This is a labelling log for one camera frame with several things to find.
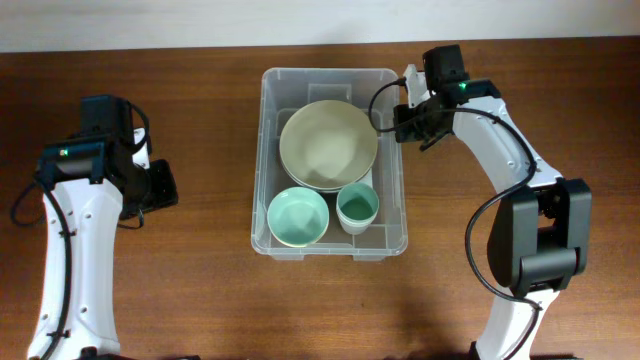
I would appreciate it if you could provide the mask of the green cup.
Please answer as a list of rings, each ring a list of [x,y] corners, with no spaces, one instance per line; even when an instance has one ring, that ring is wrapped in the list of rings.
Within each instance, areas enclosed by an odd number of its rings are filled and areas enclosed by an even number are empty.
[[[336,198],[340,225],[351,235],[364,233],[378,214],[380,200],[366,183],[353,183],[342,188]]]

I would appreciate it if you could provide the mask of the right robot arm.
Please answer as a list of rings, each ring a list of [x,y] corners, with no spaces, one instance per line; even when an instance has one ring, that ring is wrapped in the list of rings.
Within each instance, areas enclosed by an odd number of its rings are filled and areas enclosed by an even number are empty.
[[[547,309],[586,268],[592,193],[582,179],[565,179],[546,163],[508,114],[488,80],[453,80],[429,87],[421,74],[399,81],[408,102],[395,109],[399,142],[424,148],[448,134],[473,153],[495,189],[472,215],[469,242],[480,216],[497,208],[487,241],[493,278],[470,265],[494,294],[473,359],[527,359]]]

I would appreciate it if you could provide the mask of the green bowl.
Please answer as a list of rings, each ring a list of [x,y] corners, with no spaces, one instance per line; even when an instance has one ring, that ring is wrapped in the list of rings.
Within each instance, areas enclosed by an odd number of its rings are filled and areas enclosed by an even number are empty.
[[[289,247],[302,248],[316,243],[325,235],[329,222],[326,200],[304,187],[281,191],[267,209],[271,234]]]

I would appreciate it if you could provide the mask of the cream bowl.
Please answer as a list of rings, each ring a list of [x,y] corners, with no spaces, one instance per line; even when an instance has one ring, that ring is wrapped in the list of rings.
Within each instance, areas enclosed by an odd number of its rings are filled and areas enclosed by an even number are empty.
[[[365,113],[346,102],[321,100],[297,110],[284,125],[279,154],[283,167],[308,169],[372,167],[378,153],[378,135]]]

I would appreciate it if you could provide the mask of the blue bowl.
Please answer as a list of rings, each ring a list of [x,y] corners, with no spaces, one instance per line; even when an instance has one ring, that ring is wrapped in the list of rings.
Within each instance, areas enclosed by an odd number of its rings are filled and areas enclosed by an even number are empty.
[[[285,173],[298,185],[321,193],[337,193],[345,186],[354,183],[372,184],[373,168],[364,171],[350,169],[308,169],[306,172],[294,172],[284,167]]]

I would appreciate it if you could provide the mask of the clear plastic storage bin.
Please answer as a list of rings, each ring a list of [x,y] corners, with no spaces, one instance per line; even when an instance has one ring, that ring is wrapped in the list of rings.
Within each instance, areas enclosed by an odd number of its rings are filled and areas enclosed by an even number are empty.
[[[334,193],[323,195],[330,209],[328,229],[310,246],[282,244],[267,224],[267,209],[274,196],[296,185],[279,155],[279,138],[291,116],[320,100],[339,100],[366,111],[374,93],[397,78],[393,70],[386,68],[271,68],[263,74],[251,225],[251,244],[257,253],[282,261],[301,261],[307,255],[381,261],[405,251],[408,230],[402,148],[392,133],[378,136],[376,160],[363,178],[380,199],[378,214],[365,232],[351,235],[342,229]]]

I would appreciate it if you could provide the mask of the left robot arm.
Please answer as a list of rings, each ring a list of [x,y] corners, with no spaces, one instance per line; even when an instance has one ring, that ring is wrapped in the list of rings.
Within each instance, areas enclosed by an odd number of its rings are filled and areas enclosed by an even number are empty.
[[[46,211],[45,277],[28,358],[119,353],[113,267],[124,196],[108,172],[130,165],[136,173],[125,182],[147,185],[155,166],[149,154],[141,129],[132,147],[102,136],[45,147],[35,175]]]

